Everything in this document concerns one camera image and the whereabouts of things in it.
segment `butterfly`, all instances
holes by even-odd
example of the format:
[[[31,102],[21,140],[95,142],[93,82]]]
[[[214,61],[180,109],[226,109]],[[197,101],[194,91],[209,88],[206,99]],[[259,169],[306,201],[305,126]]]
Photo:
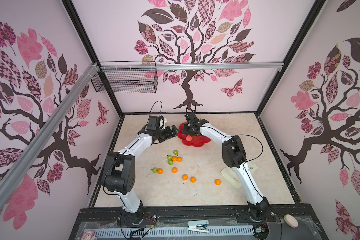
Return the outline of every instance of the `butterfly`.
[[[103,104],[97,100],[97,105],[99,106],[99,110],[100,110],[100,116],[97,118],[96,121],[96,126],[99,126],[100,124],[106,124],[107,123],[107,108],[103,107]]]
[[[233,88],[222,88],[220,89],[223,93],[226,93],[228,97],[230,97],[232,99],[232,97],[235,95],[236,93],[241,93],[243,94],[241,91],[243,90],[243,88],[241,87],[241,85],[243,84],[243,79],[240,79],[239,81],[237,81],[237,83],[235,83],[235,85],[233,86]]]

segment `wire basket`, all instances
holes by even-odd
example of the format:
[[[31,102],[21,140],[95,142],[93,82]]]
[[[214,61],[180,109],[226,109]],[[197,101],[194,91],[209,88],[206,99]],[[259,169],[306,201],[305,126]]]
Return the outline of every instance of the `wire basket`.
[[[97,72],[92,78],[96,92],[156,93],[158,83],[156,63],[154,61],[133,62],[140,62],[142,65],[112,66]]]

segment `soap bar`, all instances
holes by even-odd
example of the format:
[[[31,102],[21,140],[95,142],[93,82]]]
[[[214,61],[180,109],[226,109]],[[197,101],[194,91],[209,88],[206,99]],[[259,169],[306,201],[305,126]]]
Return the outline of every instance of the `soap bar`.
[[[291,227],[297,227],[299,225],[298,221],[296,220],[296,218],[292,217],[289,214],[284,215],[284,221],[286,223],[288,223],[289,226]]]

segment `wall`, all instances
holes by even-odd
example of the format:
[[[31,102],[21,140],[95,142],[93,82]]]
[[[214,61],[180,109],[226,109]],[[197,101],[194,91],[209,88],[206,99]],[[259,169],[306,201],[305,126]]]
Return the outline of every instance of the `wall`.
[[[313,2],[74,1],[101,61],[158,64],[283,61]],[[161,71],[155,94],[116,97],[124,112],[148,112],[157,100],[163,101],[164,112],[255,111],[275,72]]]
[[[0,1],[0,178],[89,64],[59,0]],[[87,85],[0,212],[0,239],[68,238],[117,121]]]
[[[360,0],[328,2],[261,117],[329,239],[360,239]]]

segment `red flower-shaped tray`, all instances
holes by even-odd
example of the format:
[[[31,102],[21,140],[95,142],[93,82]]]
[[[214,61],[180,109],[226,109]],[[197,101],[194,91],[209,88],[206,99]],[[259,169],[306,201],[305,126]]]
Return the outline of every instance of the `red flower-shaped tray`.
[[[179,127],[180,132],[183,132],[184,124],[187,124],[187,123],[184,122],[184,123],[180,124],[180,127]],[[186,140],[187,136],[188,135],[182,134],[182,133],[180,133],[178,135],[178,137],[182,140],[183,144],[186,145],[186,146],[202,147],[205,143],[211,141],[210,138],[205,137],[205,136],[195,136],[195,137],[192,137],[191,141],[187,141]]]

